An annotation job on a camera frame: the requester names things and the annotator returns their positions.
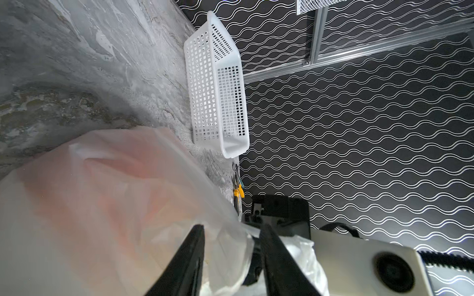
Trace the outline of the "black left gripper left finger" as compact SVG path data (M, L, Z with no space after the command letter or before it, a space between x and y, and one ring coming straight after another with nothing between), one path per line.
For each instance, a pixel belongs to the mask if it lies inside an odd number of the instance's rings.
M205 234L196 224L147 296L198 296L202 284Z

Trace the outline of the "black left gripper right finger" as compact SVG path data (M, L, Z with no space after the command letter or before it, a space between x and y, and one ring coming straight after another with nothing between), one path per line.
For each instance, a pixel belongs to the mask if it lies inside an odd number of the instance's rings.
M305 277L278 234L269 225L259 234L262 271L269 296L319 296L320 292Z

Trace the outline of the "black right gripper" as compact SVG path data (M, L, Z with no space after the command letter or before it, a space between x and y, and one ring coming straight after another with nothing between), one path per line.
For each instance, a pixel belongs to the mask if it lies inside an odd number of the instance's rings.
M269 224L271 233L264 236L263 242L258 237L253 239L251 265L244 284L255 284L261 276L267 285L302 282L303 273L297 270L296 260L283 250L283 238L299 236L311 240L308 202L281 195L253 195L252 201L244 224L257 229Z

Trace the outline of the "white printed plastic bag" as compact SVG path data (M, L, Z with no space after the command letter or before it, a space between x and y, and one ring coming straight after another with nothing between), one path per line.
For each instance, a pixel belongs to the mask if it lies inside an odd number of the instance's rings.
M142 296L202 224L203 296L244 285L259 231L168 128L91 131L1 180L1 294Z

